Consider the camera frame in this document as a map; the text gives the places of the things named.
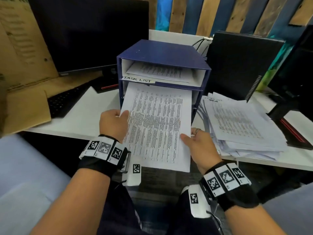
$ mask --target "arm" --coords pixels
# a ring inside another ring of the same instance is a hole
[[[181,139],[189,147],[191,157],[202,175],[222,161],[209,133],[199,130],[195,137],[181,134]],[[261,205],[252,209],[235,205],[225,215],[234,235],[286,235]]]
[[[122,142],[127,133],[128,111],[101,114],[100,134]],[[96,234],[110,185],[110,177],[98,171],[79,169],[59,198],[51,205],[31,235]]]

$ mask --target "person's left hand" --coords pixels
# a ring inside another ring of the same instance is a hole
[[[111,136],[122,143],[127,134],[129,111],[126,110],[121,116],[119,115],[120,110],[107,110],[102,112],[99,126],[100,134]]]

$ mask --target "pants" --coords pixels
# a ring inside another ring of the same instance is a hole
[[[167,235],[219,235],[213,218],[191,215],[188,190],[179,197],[171,217]],[[127,189],[117,182],[110,184],[97,234],[147,235],[140,229]]]

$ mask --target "blue file organizer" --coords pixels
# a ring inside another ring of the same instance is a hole
[[[116,58],[121,107],[123,105],[128,82],[134,81],[130,79],[131,77],[136,77],[137,79],[140,78],[143,80],[142,82],[136,81],[137,83],[191,90],[191,119],[193,122],[211,72],[209,65],[193,46],[142,39]],[[138,75],[136,76],[126,73],[135,61],[190,68],[193,69],[193,77],[191,83],[185,83],[140,77]]]

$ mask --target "desk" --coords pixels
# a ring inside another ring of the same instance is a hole
[[[255,92],[252,97],[252,100],[257,100],[266,111],[270,111],[275,106],[275,103],[264,94]],[[90,140],[99,134],[101,112],[111,109],[120,109],[119,91],[112,90],[97,94],[90,87],[63,119],[53,119],[49,123],[30,128],[27,131]],[[313,134],[311,133],[313,122],[297,111],[290,111],[285,119],[310,143],[313,143]],[[204,130],[203,121],[198,114],[192,127]],[[222,155],[222,158],[235,160],[232,156]],[[313,150],[288,147],[288,150],[281,153],[277,161],[258,158],[238,158],[238,161],[313,171]]]

